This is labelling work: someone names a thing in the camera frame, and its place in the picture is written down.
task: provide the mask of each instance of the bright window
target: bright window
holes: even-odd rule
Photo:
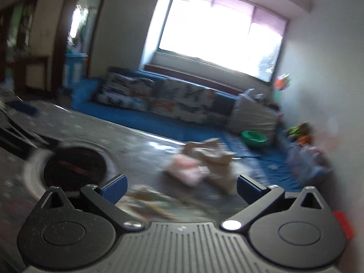
[[[285,26],[244,0],[173,0],[159,48],[269,82]]]

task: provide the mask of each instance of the ribbed gray panel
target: ribbed gray panel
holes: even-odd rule
[[[43,273],[28,268],[25,273]],[[213,223],[154,222],[126,234],[110,255],[73,273],[293,273],[266,263],[239,234]],[[320,273],[340,273],[331,267]]]

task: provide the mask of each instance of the sofa armrest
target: sofa armrest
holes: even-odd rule
[[[77,83],[74,86],[71,95],[72,109],[74,109],[77,104],[90,101],[102,83],[103,79],[101,78],[83,78],[79,83]]]

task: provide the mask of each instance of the blue container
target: blue container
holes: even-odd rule
[[[62,85],[69,87],[73,83],[81,81],[85,76],[85,62],[88,55],[86,53],[67,53],[65,56]]]

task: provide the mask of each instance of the patterned cushion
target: patterned cushion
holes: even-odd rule
[[[108,80],[102,86],[101,93],[96,95],[96,101],[111,106],[147,111],[153,87],[154,81],[147,78],[132,78],[110,73]]]
[[[168,79],[152,112],[158,115],[203,124],[215,99],[215,91],[202,86]]]

